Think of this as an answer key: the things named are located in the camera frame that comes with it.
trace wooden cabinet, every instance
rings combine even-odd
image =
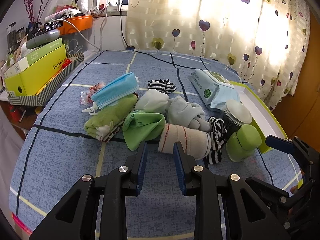
[[[320,96],[295,135],[320,152]]]
[[[320,151],[320,24],[310,14],[308,51],[296,92],[282,98],[272,113],[289,138],[296,135]]]

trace face mask ear loop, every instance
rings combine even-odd
[[[93,102],[92,107],[86,108],[82,110],[82,112],[89,112],[89,115],[97,115],[98,113],[95,112],[95,110],[98,110],[98,106],[95,102]]]

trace orange shelf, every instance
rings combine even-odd
[[[92,15],[85,15],[66,19],[68,22],[76,26],[80,31],[92,28]],[[63,26],[58,28],[60,35],[75,33],[77,30],[70,24],[63,22]]]

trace blue surgical mask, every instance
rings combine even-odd
[[[139,90],[136,77],[133,72],[127,73],[113,80],[111,83],[100,89],[92,97],[93,106],[83,112],[93,112],[117,101]]]

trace red decorative branch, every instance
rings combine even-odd
[[[35,23],[35,17],[33,15],[33,0],[23,0],[23,4],[26,7],[30,22]]]

